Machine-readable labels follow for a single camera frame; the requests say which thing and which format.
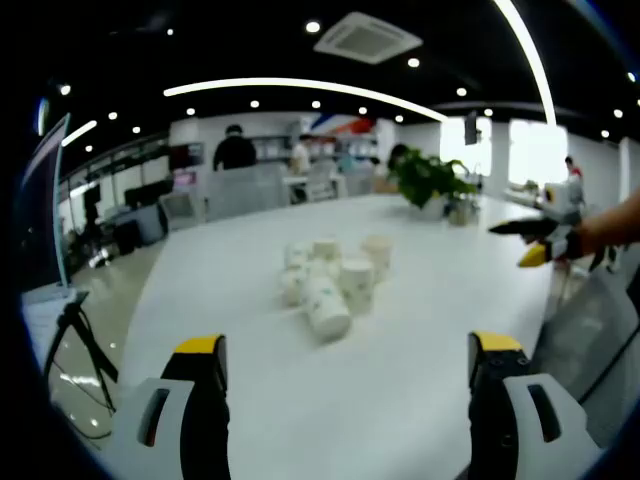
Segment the person's right hand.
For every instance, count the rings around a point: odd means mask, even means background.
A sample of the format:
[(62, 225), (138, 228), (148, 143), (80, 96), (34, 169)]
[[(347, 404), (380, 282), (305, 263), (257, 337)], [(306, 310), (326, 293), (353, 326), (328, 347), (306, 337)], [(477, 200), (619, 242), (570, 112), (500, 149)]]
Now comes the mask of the person's right hand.
[(584, 221), (573, 227), (566, 237), (567, 259), (579, 259), (593, 256), (588, 271), (593, 272), (600, 266), (609, 248), (617, 247), (626, 242), (625, 234), (616, 227), (607, 227), (595, 222)]

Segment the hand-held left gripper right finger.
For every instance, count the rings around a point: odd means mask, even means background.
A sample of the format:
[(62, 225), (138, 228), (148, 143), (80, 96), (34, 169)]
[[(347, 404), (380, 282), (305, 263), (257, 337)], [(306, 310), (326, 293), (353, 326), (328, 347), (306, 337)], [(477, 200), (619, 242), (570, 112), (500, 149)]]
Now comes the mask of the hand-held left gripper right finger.
[(601, 456), (582, 406), (530, 366), (516, 339), (469, 334), (469, 479), (579, 479)]

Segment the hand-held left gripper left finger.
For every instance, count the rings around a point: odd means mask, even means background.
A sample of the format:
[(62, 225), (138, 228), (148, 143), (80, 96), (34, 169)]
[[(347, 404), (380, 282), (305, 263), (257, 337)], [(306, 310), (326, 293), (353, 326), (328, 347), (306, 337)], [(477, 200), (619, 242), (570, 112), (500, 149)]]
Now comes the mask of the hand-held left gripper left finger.
[(110, 437), (114, 479), (228, 479), (226, 338), (181, 343), (158, 378), (123, 400)]

